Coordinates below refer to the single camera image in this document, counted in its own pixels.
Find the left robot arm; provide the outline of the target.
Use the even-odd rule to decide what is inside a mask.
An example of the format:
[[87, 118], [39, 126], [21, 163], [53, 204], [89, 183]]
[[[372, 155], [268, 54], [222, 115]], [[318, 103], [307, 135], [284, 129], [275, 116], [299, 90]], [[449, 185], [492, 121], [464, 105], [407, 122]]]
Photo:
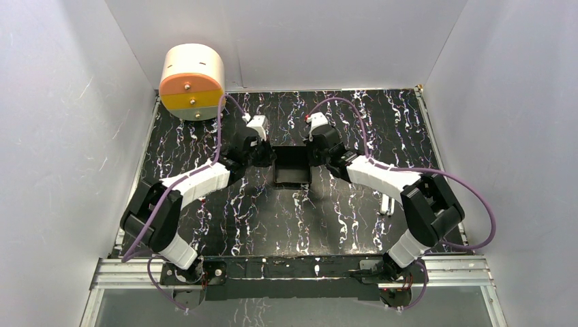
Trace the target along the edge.
[[158, 181], [140, 180], [120, 228], [135, 238], [135, 245], [142, 244], [173, 264], [184, 282], [196, 283], [204, 266], [197, 250], [177, 231], [182, 209], [235, 184], [248, 168], [268, 167], [274, 159], [265, 127], [241, 127], [217, 161]]

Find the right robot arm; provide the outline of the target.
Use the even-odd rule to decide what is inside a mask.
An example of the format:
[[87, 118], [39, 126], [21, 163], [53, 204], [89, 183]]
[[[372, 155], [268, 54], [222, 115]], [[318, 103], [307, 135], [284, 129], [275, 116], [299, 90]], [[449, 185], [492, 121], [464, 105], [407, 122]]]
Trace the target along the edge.
[[372, 188], [401, 204], [407, 229], [371, 268], [352, 273], [360, 281], [374, 278], [400, 282], [427, 250], [435, 247], [465, 217], [441, 172], [388, 168], [360, 152], [347, 149], [332, 125], [310, 131], [304, 139], [312, 166], [324, 166], [335, 178]]

